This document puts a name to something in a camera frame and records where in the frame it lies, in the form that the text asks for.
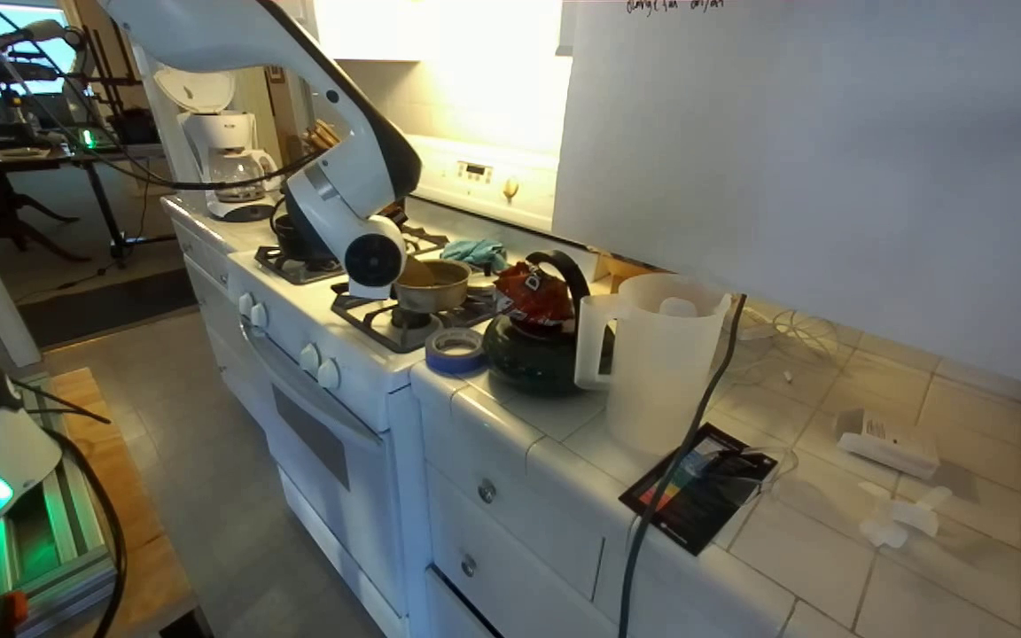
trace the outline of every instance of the wall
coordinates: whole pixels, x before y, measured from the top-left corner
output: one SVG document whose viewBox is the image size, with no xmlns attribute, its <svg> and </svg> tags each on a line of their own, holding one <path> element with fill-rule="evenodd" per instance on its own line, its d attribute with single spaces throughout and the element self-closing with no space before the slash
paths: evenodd
<svg viewBox="0 0 1021 638">
<path fill-rule="evenodd" d="M 559 233 L 1021 380 L 1021 3 L 582 3 L 574 46 Z"/>
<path fill-rule="evenodd" d="M 555 151 L 572 78 L 555 14 L 555 0 L 430 0 L 426 60 L 343 72 L 408 136 Z"/>
</svg>

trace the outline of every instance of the white cabinet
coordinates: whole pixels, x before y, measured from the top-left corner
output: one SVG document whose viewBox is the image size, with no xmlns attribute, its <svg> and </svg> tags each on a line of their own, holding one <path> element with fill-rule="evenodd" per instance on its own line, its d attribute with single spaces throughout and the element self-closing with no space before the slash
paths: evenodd
<svg viewBox="0 0 1021 638">
<path fill-rule="evenodd" d="M 611 638 L 614 623 L 430 467 L 432 563 L 499 634 Z"/>
<path fill-rule="evenodd" d="M 437 638 L 494 638 L 494 632 L 467 610 L 467 601 L 444 581 L 438 571 L 426 571 L 432 634 Z"/>
<path fill-rule="evenodd" d="M 422 60 L 426 0 L 312 0 L 322 48 L 338 60 Z"/>
<path fill-rule="evenodd" d="M 465 600 L 437 601 L 437 634 L 467 634 L 467 605 L 495 634 L 605 638 L 591 605 L 603 520 L 559 478 L 565 458 L 519 423 L 494 423 L 450 397 L 422 403 L 432 567 Z"/>
</svg>

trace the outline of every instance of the white container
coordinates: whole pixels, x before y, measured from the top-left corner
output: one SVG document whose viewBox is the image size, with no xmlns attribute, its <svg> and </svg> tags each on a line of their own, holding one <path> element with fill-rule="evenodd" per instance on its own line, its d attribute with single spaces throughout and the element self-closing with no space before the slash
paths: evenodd
<svg viewBox="0 0 1021 638">
<path fill-rule="evenodd" d="M 574 383 L 611 389 L 611 435 L 646 462 L 672 449 L 712 376 L 728 293 L 647 272 L 582 298 Z"/>
</svg>

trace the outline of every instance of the kettle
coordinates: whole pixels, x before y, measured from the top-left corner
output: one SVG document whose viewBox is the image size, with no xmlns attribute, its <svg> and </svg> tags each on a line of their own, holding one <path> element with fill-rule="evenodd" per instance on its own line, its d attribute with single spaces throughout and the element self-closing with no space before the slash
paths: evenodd
<svg viewBox="0 0 1021 638">
<path fill-rule="evenodd" d="M 605 433 L 659 462 L 672 449 L 708 383 L 728 293 L 671 272 L 619 282 L 614 298 L 584 298 L 579 311 L 574 383 L 611 389 Z"/>
<path fill-rule="evenodd" d="M 495 275 L 495 293 L 502 311 L 482 334 L 494 380 L 541 397 L 579 392 L 579 308 L 587 298 L 579 263 L 565 253 L 532 253 Z"/>
</svg>

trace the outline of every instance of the cable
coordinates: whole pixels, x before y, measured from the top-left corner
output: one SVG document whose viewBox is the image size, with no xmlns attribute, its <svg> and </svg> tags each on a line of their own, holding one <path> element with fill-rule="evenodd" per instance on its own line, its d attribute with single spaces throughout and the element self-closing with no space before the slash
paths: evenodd
<svg viewBox="0 0 1021 638">
<path fill-rule="evenodd" d="M 296 158 L 296 164 L 285 164 L 279 171 L 268 171 L 268 175 L 259 175 L 259 176 L 246 176 L 246 179 L 158 179 L 158 176 L 146 176 L 146 175 L 133 175 L 129 166 L 118 166 L 113 158 L 97 158 L 124 176 L 133 176 L 142 183 L 158 183 L 158 187 L 176 187 L 176 191 L 230 191 L 230 187 L 249 187 L 249 183 L 261 183 L 261 179 L 274 179 L 274 176 L 285 176 L 285 175 L 293 175 L 302 171 L 305 164 L 312 164 L 315 156 L 307 158 Z"/>
<path fill-rule="evenodd" d="M 708 380 L 708 386 L 703 389 L 697 403 L 694 403 L 694 413 L 690 413 L 690 425 L 679 439 L 679 445 L 672 449 L 665 471 L 655 478 L 655 488 L 651 488 L 651 500 L 647 508 L 638 515 L 638 528 L 633 528 L 633 540 L 629 545 L 629 555 L 623 555 L 623 581 L 619 581 L 619 621 L 617 621 L 617 634 L 629 638 L 629 621 L 631 621 L 631 581 L 633 581 L 633 567 L 638 567 L 638 555 L 643 555 L 643 545 L 646 545 L 646 534 L 651 528 L 651 515 L 671 487 L 671 478 L 677 475 L 679 462 L 697 445 L 697 430 L 703 430 L 703 413 L 708 410 L 708 399 L 722 380 L 722 373 L 731 367 L 731 357 L 733 357 L 733 345 L 736 345 L 736 321 L 746 315 L 746 306 L 747 306 L 747 293 L 742 293 L 733 300 L 733 315 L 731 315 L 731 338 L 728 338 L 728 346 L 722 346 L 722 357 L 720 357 L 720 367 L 716 376 Z"/>
<path fill-rule="evenodd" d="M 42 397 L 42 399 L 52 399 L 52 403 L 67 406 L 70 413 L 84 413 L 84 419 L 92 419 L 92 423 L 109 425 L 107 413 L 84 410 L 83 403 L 70 403 L 70 399 L 49 392 L 47 386 L 33 386 L 33 383 L 20 383 L 20 380 L 12 380 L 12 383 L 20 386 L 20 389 L 27 389 L 27 392 L 34 392 L 34 397 Z"/>
<path fill-rule="evenodd" d="M 34 397 L 40 397 L 40 410 L 47 410 L 42 399 L 70 403 L 70 399 L 52 397 L 49 389 L 34 389 Z M 97 638 L 107 638 L 109 626 L 113 626 L 113 621 L 118 621 L 118 610 L 122 610 L 122 600 L 124 600 L 124 581 L 129 581 L 129 541 L 124 541 L 124 528 L 122 528 L 122 519 L 118 519 L 118 508 L 113 508 L 113 500 L 109 500 L 107 487 L 103 487 L 100 475 L 92 471 L 92 464 L 90 464 L 90 458 L 83 452 L 83 445 L 79 445 L 70 435 L 55 433 L 55 430 L 42 430 L 42 433 L 47 433 L 49 439 L 55 439 L 55 445 L 83 467 L 83 475 L 90 478 L 90 487 L 92 487 L 92 493 L 97 493 L 97 500 L 100 500 L 100 508 L 103 508 L 103 515 L 107 515 L 107 520 L 109 520 L 118 581 L 113 581 L 109 601 L 107 601 L 107 610 L 103 610 L 103 615 L 100 615 L 100 623 L 97 623 L 97 632 L 92 632 Z"/>
</svg>

